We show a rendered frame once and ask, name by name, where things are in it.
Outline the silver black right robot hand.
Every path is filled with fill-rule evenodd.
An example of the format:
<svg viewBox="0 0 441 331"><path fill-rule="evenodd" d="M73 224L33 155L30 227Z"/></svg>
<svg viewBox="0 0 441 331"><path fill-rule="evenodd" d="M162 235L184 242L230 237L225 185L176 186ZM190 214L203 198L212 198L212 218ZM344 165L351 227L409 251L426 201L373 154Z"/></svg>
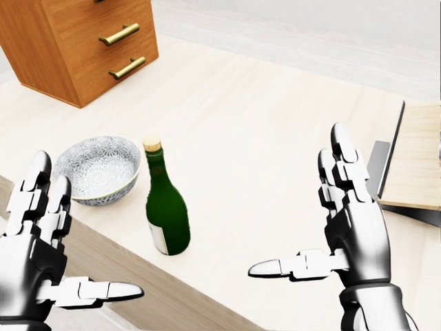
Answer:
<svg viewBox="0 0 441 331"><path fill-rule="evenodd" d="M380 205L367 189L369 173L344 124L331 129L331 148L318 154L320 203L328 211L325 237L331 250L302 250L290 259L253 265L249 277L312 281L339 274L344 287L391 280L391 253Z"/></svg>

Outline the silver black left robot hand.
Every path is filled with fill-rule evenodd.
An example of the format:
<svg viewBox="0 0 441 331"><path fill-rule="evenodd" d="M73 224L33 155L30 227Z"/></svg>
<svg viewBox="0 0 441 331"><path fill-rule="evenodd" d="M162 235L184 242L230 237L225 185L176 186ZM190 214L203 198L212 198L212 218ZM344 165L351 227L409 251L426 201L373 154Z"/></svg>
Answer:
<svg viewBox="0 0 441 331"><path fill-rule="evenodd" d="M65 176L51 183L51 169L49 155L37 152L10 196L6 231L0 235L0 320L46 324L53 307L96 309L144 295L132 283L63 276L68 258L62 239L72 222L71 183Z"/></svg>

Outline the green corked wine bottle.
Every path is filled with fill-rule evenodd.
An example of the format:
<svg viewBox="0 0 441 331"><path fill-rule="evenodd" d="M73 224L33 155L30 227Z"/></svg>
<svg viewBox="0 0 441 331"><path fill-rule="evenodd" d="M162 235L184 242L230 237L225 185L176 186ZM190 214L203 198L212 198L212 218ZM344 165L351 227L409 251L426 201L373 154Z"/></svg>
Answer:
<svg viewBox="0 0 441 331"><path fill-rule="evenodd" d="M143 147L150 172L145 211L153 242L160 253L178 255L191 239L187 206L168 176L161 140L146 137Z"/></svg>

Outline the patterned grey white bowl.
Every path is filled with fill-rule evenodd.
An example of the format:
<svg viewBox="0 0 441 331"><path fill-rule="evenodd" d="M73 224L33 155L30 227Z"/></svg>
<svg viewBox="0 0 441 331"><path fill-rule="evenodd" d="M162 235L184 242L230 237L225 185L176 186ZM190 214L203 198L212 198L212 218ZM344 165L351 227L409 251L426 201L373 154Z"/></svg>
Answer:
<svg viewBox="0 0 441 331"><path fill-rule="evenodd" d="M86 139L69 147L57 159L52 178L65 176L72 200L103 206L122 199L135 185L141 170L141 151L118 136Z"/></svg>

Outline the wooden cabinet drawer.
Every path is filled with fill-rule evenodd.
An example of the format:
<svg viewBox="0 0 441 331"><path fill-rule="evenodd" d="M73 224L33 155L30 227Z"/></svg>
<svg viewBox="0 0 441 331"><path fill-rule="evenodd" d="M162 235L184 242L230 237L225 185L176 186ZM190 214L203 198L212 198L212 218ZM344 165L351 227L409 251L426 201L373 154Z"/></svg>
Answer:
<svg viewBox="0 0 441 331"><path fill-rule="evenodd" d="M62 21L52 17L52 22L55 24L55 28L59 33L66 57L72 46L75 46L94 35L98 37L108 37L122 30L123 24L138 23L140 25L140 32L143 34L154 34L156 36L152 14L149 16L146 14L139 14L130 19L113 19L111 21L106 21L104 19Z"/></svg>
<svg viewBox="0 0 441 331"><path fill-rule="evenodd" d="M145 57L145 63L119 80L108 74L109 70L119 70L130 64L131 57ZM99 41L96 35L72 46L67 60L79 96L79 105L87 105L157 58L156 36L140 31L111 46Z"/></svg>
<svg viewBox="0 0 441 331"><path fill-rule="evenodd" d="M55 19L62 21L130 19L152 14L149 0L41 0Z"/></svg>

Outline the wooden cabinet with drawers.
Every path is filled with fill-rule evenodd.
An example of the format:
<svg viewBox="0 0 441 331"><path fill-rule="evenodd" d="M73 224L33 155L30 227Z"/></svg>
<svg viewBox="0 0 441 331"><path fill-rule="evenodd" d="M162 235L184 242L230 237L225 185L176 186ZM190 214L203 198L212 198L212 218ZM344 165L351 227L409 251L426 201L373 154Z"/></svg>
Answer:
<svg viewBox="0 0 441 331"><path fill-rule="evenodd" d="M82 108L59 33L41 0L0 0L0 47L23 86Z"/></svg>

